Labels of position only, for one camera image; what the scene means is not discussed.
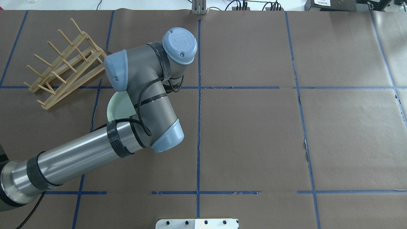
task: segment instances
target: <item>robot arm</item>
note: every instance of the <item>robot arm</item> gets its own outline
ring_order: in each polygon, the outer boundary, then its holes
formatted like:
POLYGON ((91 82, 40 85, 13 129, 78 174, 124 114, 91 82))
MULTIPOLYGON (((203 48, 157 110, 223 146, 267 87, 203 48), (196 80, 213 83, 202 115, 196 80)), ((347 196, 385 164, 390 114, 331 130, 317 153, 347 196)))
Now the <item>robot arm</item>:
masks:
POLYGON ((162 152, 178 145, 184 134, 166 92, 179 90, 196 51, 195 37, 173 28, 162 43, 106 57, 109 81, 116 91, 127 91, 137 114, 23 162, 9 161, 0 146, 0 211, 24 206, 43 191, 145 147, 162 152))

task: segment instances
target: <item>black cable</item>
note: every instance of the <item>black cable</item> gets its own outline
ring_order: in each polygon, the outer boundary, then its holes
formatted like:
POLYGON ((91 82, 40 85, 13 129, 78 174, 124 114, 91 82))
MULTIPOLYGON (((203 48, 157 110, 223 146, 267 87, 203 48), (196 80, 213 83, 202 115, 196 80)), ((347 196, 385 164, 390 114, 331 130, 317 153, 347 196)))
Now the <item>black cable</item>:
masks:
POLYGON ((262 3, 267 3, 265 1, 252 1, 252 0, 245 0, 246 2, 262 2, 262 3))
POLYGON ((218 7, 209 7, 209 9, 212 9, 212 8, 214 8, 214 9, 218 9, 218 10, 222 11, 222 10, 221 10, 221 9, 219 9, 218 7))
POLYGON ((239 4, 236 3, 236 10, 237 10, 237 7, 238 7, 238 6, 239 6, 239 7, 242 6, 242 3, 241 3, 239 0, 233 0, 233 1, 231 1, 231 2, 226 6, 225 10, 228 9, 228 7, 230 6, 230 4, 232 4, 232 2, 238 2, 238 3, 239 3, 239 4))
POLYGON ((170 86, 171 86, 171 90, 172 90, 172 92, 174 92, 174 93, 177 93, 177 92, 179 92, 179 91, 181 90, 181 87, 182 87, 182 83, 183 83, 183 82, 184 82, 184 76, 182 76, 181 83, 180 83, 178 86, 176 86, 176 87, 174 88, 173 84, 171 83, 171 80, 168 80, 168 83, 169 83, 170 86))
POLYGON ((98 10, 101 3, 102 3, 102 0, 99 2, 98 6, 96 6, 96 10, 98 10))
MULTIPOLYGON (((120 123, 120 122, 131 122, 131 123, 137 123, 137 124, 141 125, 140 122, 139 122, 137 119, 125 118, 125 119, 117 119, 117 120, 116 120, 116 123, 120 123)), ((100 130, 100 129, 102 129, 103 127, 106 127, 106 126, 107 126, 107 123, 105 123, 105 124, 99 126, 98 128, 92 130, 92 132, 97 131, 97 130, 100 130)))
POLYGON ((26 222, 31 218, 31 216, 34 214, 34 212, 37 210, 39 203, 41 203, 42 199, 44 198, 45 192, 42 192, 41 196, 39 197, 37 203, 35 204, 34 208, 31 210, 31 212, 28 214, 28 216, 25 218, 25 220, 18 226, 16 229, 20 229, 26 224, 26 222))
POLYGON ((280 5, 280 3, 278 3, 278 1, 276 0, 270 10, 271 11, 278 11, 278 5, 280 5))
POLYGON ((266 6, 267 6, 267 4, 271 4, 271 8, 273 8, 273 3, 272 2, 267 2, 266 4, 264 4, 264 6, 263 6, 263 9, 261 9, 261 11, 263 11, 265 8, 266 8, 266 6))
POLYGON ((149 88, 151 85, 162 81, 164 78, 157 78, 151 82, 149 82, 146 86, 144 86, 144 88, 140 91, 140 95, 138 96, 138 107, 137 107, 137 115, 138 115, 138 120, 140 121, 140 125, 141 127, 143 127, 144 132, 147 134, 147 136, 151 137, 151 131, 146 127, 146 125, 144 124, 143 121, 143 117, 141 116, 141 100, 143 98, 143 94, 144 92, 147 90, 147 88, 149 88))

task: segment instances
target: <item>metal clamp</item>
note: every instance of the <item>metal clamp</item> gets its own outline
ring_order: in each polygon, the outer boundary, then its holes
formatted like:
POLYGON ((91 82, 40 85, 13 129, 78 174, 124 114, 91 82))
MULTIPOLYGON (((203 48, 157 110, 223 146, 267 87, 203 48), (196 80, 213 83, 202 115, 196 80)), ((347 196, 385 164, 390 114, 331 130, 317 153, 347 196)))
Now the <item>metal clamp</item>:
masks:
POLYGON ((192 0, 192 14, 206 14, 206 0, 192 0))

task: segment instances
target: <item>silver cylindrical arm segment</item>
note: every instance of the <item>silver cylindrical arm segment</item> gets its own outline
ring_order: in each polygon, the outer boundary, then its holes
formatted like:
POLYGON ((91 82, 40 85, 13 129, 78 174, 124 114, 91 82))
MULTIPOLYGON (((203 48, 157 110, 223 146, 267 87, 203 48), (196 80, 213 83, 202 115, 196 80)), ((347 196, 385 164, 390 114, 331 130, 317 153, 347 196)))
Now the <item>silver cylindrical arm segment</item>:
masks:
MULTIPOLYGON (((131 153, 142 149, 138 144, 129 122, 116 124, 118 137, 131 153)), ((1 171, 2 190, 7 198, 17 204, 33 201, 39 193, 52 190, 58 185, 82 174, 119 159, 111 146, 112 139, 107 136, 107 127, 56 147, 20 163, 8 162, 1 171), (39 173, 30 174, 30 161, 36 163, 39 173), (39 188, 39 180, 52 184, 45 189, 39 188)), ((0 205, 0 211, 8 210, 0 205)))

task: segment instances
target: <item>white label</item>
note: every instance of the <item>white label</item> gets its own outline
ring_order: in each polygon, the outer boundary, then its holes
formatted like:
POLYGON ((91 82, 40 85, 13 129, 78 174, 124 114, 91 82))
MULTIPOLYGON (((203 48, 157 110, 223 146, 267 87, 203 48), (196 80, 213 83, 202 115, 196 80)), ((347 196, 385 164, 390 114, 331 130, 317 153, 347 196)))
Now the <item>white label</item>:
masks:
POLYGON ((315 4, 330 7, 330 0, 314 0, 315 4))

